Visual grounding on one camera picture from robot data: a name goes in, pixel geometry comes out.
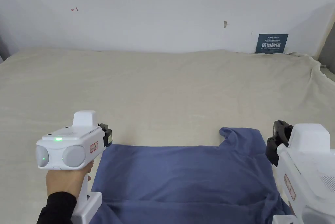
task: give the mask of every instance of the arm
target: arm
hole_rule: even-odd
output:
[[[53,193],[47,198],[37,224],[72,224],[71,216],[76,206],[76,198],[66,192]]]
[[[37,224],[72,224],[71,216],[76,206],[86,173],[93,161],[81,170],[49,170],[46,175],[47,202],[42,208]]]

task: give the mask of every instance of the handle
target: handle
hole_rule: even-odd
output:
[[[73,216],[75,216],[76,213],[78,213],[87,203],[87,181],[88,181],[88,173],[86,173],[83,185],[81,186],[81,191],[77,199],[77,204],[72,214]]]

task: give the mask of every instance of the wrinkled sheet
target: wrinkled sheet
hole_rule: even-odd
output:
[[[219,147],[111,145],[92,191],[103,205],[90,224],[272,224],[291,214],[259,130],[222,128]]]
[[[36,222],[46,202],[36,142],[84,109],[117,144],[219,146],[223,126],[267,139],[281,119],[322,124],[335,148],[335,84],[310,57],[27,49],[0,64],[1,223]]]

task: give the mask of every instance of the sticker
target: sticker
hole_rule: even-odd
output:
[[[292,199],[294,201],[295,197],[296,197],[296,194],[295,194],[295,191],[294,191],[294,189],[293,189],[293,187],[291,185],[291,182],[290,182],[290,180],[289,180],[289,178],[288,178],[288,176],[286,174],[284,176],[284,181],[285,181],[285,184],[286,184],[286,186],[287,186],[287,188],[288,188],[288,190],[290,192],[290,195],[291,195],[291,197],[292,197]]]
[[[260,34],[255,54],[282,54],[288,34]]]
[[[94,152],[95,150],[98,149],[98,146],[99,146],[98,142],[95,142],[94,144],[92,144],[92,145],[89,147],[89,152],[90,152],[90,153]]]

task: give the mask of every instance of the hand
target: hand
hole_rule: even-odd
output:
[[[47,196],[67,192],[78,199],[86,173],[91,172],[93,161],[81,170],[49,170],[46,174]]]

